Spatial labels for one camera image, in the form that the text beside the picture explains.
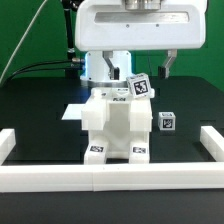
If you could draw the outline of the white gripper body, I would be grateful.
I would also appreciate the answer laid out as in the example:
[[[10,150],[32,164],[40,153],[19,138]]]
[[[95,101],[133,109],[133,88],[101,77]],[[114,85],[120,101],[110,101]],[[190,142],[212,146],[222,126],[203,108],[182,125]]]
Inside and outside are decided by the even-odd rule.
[[[81,51],[193,49],[205,42],[207,0],[161,0],[130,10],[125,0],[84,0],[75,44]]]

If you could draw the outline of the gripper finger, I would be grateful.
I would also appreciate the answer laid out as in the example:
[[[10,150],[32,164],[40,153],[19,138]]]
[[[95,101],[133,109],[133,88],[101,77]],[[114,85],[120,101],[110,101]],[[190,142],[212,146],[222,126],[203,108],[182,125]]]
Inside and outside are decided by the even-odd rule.
[[[102,52],[103,59],[105,60],[106,64],[109,67],[109,77],[111,80],[118,80],[120,69],[118,67],[115,67],[111,61],[113,58],[113,52],[112,51],[103,51]]]
[[[172,49],[167,51],[167,57],[163,64],[158,67],[158,76],[160,78],[168,78],[170,74],[170,68],[177,57],[177,50]]]

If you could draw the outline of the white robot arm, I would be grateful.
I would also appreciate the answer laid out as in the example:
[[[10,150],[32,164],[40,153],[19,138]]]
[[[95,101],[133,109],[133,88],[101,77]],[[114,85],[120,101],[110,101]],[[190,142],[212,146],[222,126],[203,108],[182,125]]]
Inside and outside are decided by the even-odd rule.
[[[159,75],[167,78],[179,49],[205,42],[208,0],[84,0],[76,14],[75,45],[85,53],[84,85],[123,87],[131,53],[165,50]]]

